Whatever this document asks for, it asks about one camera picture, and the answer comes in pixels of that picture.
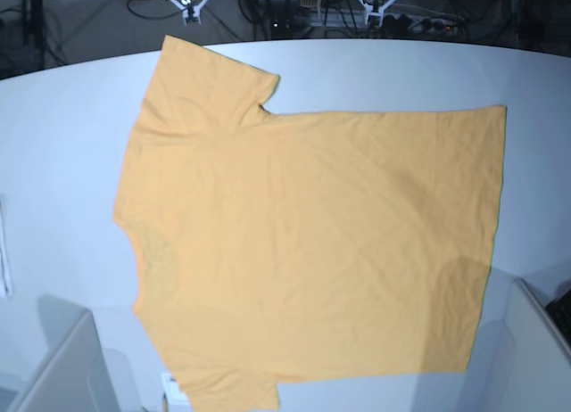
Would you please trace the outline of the orange yellow T-shirt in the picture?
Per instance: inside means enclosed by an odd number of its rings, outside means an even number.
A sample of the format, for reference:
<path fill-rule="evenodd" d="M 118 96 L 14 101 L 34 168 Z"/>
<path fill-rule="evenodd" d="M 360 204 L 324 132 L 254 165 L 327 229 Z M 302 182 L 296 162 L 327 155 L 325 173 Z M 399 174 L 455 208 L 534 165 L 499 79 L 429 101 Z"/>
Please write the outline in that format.
<path fill-rule="evenodd" d="M 277 115 L 276 75 L 166 37 L 113 218 L 134 311 L 196 411 L 461 372 L 498 226 L 504 106 Z"/>

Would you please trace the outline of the grey partition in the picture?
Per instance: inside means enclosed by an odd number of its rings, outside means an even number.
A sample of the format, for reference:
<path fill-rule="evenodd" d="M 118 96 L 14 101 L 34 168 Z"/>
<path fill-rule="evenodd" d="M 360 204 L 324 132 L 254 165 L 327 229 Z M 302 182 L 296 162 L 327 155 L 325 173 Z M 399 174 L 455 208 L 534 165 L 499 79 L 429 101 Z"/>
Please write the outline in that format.
<path fill-rule="evenodd" d="M 516 281 L 524 303 L 516 321 L 522 325 L 523 406 L 530 411 L 570 409 L 570 347 L 525 281 Z"/>
<path fill-rule="evenodd" d="M 1 389 L 3 411 L 119 411 L 95 320 L 81 310 L 23 387 Z"/>

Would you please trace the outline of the black keyboard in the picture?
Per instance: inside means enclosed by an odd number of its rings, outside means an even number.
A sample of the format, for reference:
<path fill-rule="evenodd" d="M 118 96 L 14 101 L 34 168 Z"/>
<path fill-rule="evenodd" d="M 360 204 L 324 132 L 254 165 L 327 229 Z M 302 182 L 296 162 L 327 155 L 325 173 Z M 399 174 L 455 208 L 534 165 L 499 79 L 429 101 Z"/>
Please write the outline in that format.
<path fill-rule="evenodd" d="M 571 340 L 571 291 L 546 306 L 546 312 L 563 337 Z"/>

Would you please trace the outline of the pencil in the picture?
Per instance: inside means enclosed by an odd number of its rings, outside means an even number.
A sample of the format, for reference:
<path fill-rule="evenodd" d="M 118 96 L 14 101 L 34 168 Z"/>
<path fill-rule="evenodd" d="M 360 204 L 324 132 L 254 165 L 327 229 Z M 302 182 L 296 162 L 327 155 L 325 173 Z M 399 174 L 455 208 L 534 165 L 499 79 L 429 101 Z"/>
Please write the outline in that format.
<path fill-rule="evenodd" d="M 162 396 L 161 405 L 162 405 L 162 412 L 168 412 L 169 411 L 167 398 L 166 398 L 166 395 L 164 395 L 164 394 Z"/>

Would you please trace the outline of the grey partition left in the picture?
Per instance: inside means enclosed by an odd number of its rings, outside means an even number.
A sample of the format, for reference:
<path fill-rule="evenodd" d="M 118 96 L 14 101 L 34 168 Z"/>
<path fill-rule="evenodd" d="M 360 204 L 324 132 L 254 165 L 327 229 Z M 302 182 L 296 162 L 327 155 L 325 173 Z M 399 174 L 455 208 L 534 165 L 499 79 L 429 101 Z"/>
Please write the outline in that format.
<path fill-rule="evenodd" d="M 119 411 L 95 320 L 81 310 L 23 387 L 1 389 L 3 411 Z"/>

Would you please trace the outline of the grey partition right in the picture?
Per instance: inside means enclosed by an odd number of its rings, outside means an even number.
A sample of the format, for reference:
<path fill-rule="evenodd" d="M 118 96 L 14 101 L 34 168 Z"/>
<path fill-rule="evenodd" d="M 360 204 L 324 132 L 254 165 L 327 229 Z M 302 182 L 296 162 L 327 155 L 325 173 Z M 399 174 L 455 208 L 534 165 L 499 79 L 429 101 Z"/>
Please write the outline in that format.
<path fill-rule="evenodd" d="M 516 281 L 524 303 L 516 321 L 522 325 L 523 406 L 530 411 L 570 409 L 570 347 L 525 281 Z"/>

